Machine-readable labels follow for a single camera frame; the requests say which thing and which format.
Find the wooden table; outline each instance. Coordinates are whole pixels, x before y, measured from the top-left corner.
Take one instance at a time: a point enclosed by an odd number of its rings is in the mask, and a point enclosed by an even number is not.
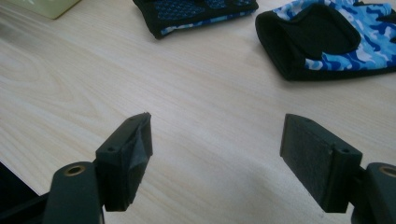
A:
[[[55,21],[1,1],[0,161],[43,194],[147,111],[154,156],[134,203],[106,223],[349,223],[353,206],[322,212],[279,157],[284,117],[337,134],[364,168],[395,164],[396,74],[286,81],[254,20],[288,2],[156,40],[131,0],[82,0]]]

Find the glove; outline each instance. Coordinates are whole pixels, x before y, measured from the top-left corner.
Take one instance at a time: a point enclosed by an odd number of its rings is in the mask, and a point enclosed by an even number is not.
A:
[[[262,45],[286,79],[363,77],[396,71],[390,4],[297,0],[256,18]]]
[[[159,39],[175,29],[226,21],[253,13],[256,0],[134,0]]]

